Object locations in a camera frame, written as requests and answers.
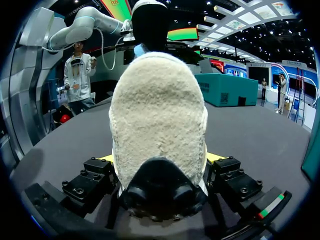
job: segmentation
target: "person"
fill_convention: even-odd
[[[266,100],[266,88],[267,88],[267,82],[266,82],[266,79],[263,78],[263,81],[262,81],[262,100]]]
[[[284,74],[280,74],[280,104],[277,111],[275,111],[277,114],[283,114],[284,113],[284,106],[285,106],[285,96],[287,92],[287,80],[285,78]]]
[[[278,76],[279,76],[279,81],[275,82],[276,84],[278,84],[278,107],[276,109],[274,109],[275,111],[277,111],[280,106],[280,92],[281,92],[280,78],[281,78],[281,74],[279,74]]]
[[[74,44],[73,55],[65,62],[64,88],[67,100],[74,116],[95,105],[90,97],[90,77],[96,72],[97,60],[83,53],[82,41]]]

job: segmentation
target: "white shirt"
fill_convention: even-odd
[[[280,85],[281,85],[281,93],[286,95],[287,94],[287,80],[285,78],[283,80],[280,79]]]
[[[89,54],[83,53],[80,64],[71,66],[71,61],[76,58],[75,56],[70,57],[64,65],[64,86],[70,86],[70,89],[66,91],[69,103],[90,98],[90,77],[96,73],[96,68],[91,68]]]

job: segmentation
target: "yellow tape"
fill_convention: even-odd
[[[210,152],[207,152],[206,153],[206,158],[211,162],[213,163],[214,161],[218,160],[218,159],[226,159],[227,157],[224,157],[224,156],[219,156],[219,155],[215,155],[213,153],[210,153]],[[112,155],[108,155],[108,156],[104,156],[104,157],[101,157],[101,158],[98,158],[100,160],[102,159],[105,159],[106,161],[109,161],[111,163],[114,162],[114,158]]]
[[[218,159],[227,159],[227,157],[219,156],[219,155],[215,155],[213,153],[207,152],[206,159],[208,159],[211,163],[213,163],[214,161],[217,161]]]
[[[98,159],[100,159],[100,160],[105,159],[106,161],[109,161],[111,163],[114,162],[114,157],[112,155],[104,156],[104,157],[101,157],[101,158],[98,158]]]

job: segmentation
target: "teal booth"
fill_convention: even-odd
[[[302,171],[312,182],[319,177],[320,170],[320,98],[317,100],[315,118],[309,145],[306,151],[305,159],[301,166]]]
[[[203,98],[216,107],[255,106],[258,81],[221,73],[195,74]]]

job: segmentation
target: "teal box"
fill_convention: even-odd
[[[255,106],[258,81],[221,73],[195,74],[203,98],[216,107]]]

